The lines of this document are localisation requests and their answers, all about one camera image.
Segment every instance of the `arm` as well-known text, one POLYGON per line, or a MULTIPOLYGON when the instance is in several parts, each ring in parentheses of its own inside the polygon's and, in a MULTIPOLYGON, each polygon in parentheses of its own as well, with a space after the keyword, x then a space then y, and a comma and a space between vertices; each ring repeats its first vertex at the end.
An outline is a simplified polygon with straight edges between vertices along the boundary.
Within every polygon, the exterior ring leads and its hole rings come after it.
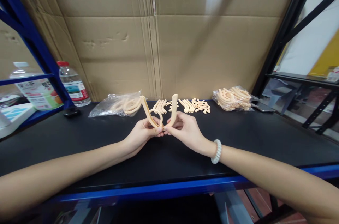
MULTIPOLYGON (((216 144, 200 132, 194 117, 177 112, 173 127, 165 126, 190 149, 214 158, 216 144)), ((222 146, 220 162, 265 189, 309 223, 339 223, 339 189, 296 167, 252 152, 222 146)))
POLYGON ((137 122, 124 140, 87 152, 42 162, 0 177, 0 222, 32 208, 67 186, 136 155, 162 128, 137 122))

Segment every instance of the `yellow wall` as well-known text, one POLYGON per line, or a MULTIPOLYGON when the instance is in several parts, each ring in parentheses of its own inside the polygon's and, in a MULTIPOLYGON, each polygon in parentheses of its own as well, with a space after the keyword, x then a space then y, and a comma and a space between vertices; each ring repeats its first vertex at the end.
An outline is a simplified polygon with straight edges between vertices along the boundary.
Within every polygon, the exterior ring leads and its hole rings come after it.
POLYGON ((339 66, 339 29, 308 75, 327 76, 330 66, 339 66))

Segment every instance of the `wrist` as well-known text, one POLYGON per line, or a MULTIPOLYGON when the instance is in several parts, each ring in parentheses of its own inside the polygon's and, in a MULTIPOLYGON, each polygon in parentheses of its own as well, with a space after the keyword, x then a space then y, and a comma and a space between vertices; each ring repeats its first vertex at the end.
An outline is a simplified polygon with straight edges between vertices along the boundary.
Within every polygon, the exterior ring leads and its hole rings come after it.
POLYGON ((214 158, 217 150, 217 144, 205 137, 203 138, 202 142, 203 144, 201 146, 201 150, 198 153, 210 158, 214 158))

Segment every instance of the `workbench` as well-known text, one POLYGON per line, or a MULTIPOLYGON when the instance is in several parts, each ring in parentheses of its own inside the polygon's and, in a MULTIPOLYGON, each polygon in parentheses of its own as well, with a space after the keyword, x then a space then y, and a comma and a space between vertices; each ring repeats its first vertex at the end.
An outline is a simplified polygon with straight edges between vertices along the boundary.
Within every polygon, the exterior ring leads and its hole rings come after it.
MULTIPOLYGON (((209 100, 211 113, 189 113, 202 134, 222 144, 303 168, 323 179, 339 177, 339 145, 278 114, 259 111, 226 112, 209 100)), ((150 108, 155 102, 148 102, 150 108)), ((134 117, 88 118, 96 103, 80 108, 71 119, 55 114, 0 143, 0 176, 18 169, 123 140, 134 117)), ((164 124, 171 113, 164 114, 164 124)), ((151 139, 133 158, 66 188, 52 202, 81 199, 170 198, 197 193, 253 187, 221 163, 197 154, 173 136, 151 139)))

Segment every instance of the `red bottle cap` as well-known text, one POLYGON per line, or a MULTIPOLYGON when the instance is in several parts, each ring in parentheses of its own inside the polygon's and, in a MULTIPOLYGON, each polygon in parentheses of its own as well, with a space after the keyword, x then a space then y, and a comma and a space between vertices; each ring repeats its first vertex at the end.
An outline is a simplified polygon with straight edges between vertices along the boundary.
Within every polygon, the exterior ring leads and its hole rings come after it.
POLYGON ((59 65, 59 66, 69 66, 70 64, 66 61, 58 61, 57 65, 59 65))

